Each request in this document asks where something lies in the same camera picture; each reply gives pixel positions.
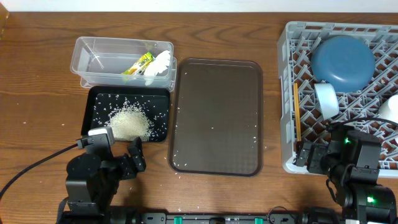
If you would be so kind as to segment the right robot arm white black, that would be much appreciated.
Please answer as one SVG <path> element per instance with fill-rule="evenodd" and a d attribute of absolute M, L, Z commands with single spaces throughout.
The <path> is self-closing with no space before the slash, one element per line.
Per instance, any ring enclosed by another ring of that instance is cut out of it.
<path fill-rule="evenodd" d="M 378 184 L 381 143 L 372 134 L 336 124 L 328 144 L 296 143 L 295 165 L 309 173 L 326 175 L 326 187 L 342 214 L 311 208 L 300 223 L 397 223 L 393 191 Z"/>

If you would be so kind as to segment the yellow green snack wrapper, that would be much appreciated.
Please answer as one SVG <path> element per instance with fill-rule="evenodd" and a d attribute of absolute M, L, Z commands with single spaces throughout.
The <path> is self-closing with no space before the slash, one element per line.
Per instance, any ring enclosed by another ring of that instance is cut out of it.
<path fill-rule="evenodd" d="M 139 75 L 142 73 L 152 62 L 154 61 L 154 56 L 147 52 L 142 55 L 129 69 L 122 72 L 122 75 Z"/>

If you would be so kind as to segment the white cup pink inside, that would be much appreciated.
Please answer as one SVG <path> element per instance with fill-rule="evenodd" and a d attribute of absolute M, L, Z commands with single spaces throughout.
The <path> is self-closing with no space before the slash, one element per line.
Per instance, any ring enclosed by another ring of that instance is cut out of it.
<path fill-rule="evenodd" d="M 382 119 L 397 123 L 398 120 L 398 95 L 391 96 L 384 102 L 378 111 Z"/>

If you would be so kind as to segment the dark blue plate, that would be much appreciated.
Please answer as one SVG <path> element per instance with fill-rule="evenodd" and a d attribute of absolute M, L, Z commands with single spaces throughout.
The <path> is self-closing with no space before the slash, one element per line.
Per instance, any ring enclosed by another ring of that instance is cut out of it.
<path fill-rule="evenodd" d="M 331 84 L 336 92 L 351 93 L 369 85 L 376 61 L 364 42 L 341 35 L 320 44 L 310 66 L 317 81 Z"/>

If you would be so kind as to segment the light blue small bowl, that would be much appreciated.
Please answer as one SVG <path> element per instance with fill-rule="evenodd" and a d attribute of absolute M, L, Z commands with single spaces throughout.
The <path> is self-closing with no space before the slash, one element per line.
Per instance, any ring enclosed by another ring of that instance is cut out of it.
<path fill-rule="evenodd" d="M 339 113 L 339 105 L 333 85 L 316 83 L 314 87 L 323 119 L 326 120 L 336 116 Z"/>

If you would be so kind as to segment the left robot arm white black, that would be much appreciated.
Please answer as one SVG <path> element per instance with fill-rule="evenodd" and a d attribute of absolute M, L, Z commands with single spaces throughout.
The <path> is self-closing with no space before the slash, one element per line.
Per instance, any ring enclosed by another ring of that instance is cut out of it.
<path fill-rule="evenodd" d="M 58 206 L 57 223 L 140 223 L 135 208 L 112 206 L 111 202 L 120 181 L 134 179 L 146 169 L 141 138 L 135 138 L 128 152 L 117 157 L 107 134 L 87 136 L 76 143 L 86 152 L 67 164 L 68 197 Z"/>

